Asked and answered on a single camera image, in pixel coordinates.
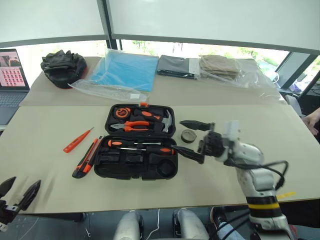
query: orange-handled pliers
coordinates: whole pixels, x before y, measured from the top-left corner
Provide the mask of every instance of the orange-handled pliers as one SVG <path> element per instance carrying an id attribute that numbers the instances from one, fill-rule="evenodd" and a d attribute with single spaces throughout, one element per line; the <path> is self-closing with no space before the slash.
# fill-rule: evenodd
<path id="1" fill-rule="evenodd" d="M 123 129 L 125 132 L 131 131 L 148 131 L 148 128 L 133 128 L 134 126 L 150 126 L 148 121 L 126 121 L 125 123 L 113 124 L 110 127 L 113 129 Z"/>

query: laptop keyboard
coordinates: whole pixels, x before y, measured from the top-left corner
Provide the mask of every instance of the laptop keyboard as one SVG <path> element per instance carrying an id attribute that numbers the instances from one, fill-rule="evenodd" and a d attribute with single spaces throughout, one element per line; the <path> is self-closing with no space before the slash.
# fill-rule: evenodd
<path id="1" fill-rule="evenodd" d="M 2 108 L 16 108 L 19 103 L 25 98 L 25 94 L 1 94 L 0 93 L 0 107 Z"/>

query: toolbox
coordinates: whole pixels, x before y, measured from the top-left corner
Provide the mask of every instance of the toolbox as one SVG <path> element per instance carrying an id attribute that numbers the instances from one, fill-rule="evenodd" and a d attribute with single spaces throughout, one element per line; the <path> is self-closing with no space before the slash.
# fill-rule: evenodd
<path id="1" fill-rule="evenodd" d="M 105 136 L 94 156 L 94 171 L 103 178 L 171 179 L 178 172 L 178 153 L 171 148 L 176 131 L 172 108 L 116 104 L 110 109 Z"/>

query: blue plastic sheet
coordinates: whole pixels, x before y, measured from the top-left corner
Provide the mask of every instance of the blue plastic sheet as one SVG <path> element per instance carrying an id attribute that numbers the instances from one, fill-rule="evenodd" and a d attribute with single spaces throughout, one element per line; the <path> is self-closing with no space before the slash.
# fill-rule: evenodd
<path id="1" fill-rule="evenodd" d="M 109 50 L 89 77 L 99 85 L 151 92 L 159 58 Z"/>

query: person's hand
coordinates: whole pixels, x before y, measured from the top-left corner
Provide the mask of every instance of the person's hand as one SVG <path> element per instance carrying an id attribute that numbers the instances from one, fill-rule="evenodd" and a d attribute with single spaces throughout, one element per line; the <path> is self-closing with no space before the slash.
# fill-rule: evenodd
<path id="1" fill-rule="evenodd" d="M 302 121 L 310 130 L 313 135 L 318 135 L 319 131 L 315 129 L 315 124 L 320 120 L 320 108 L 315 110 L 313 113 L 309 114 L 308 116 L 304 117 Z"/>

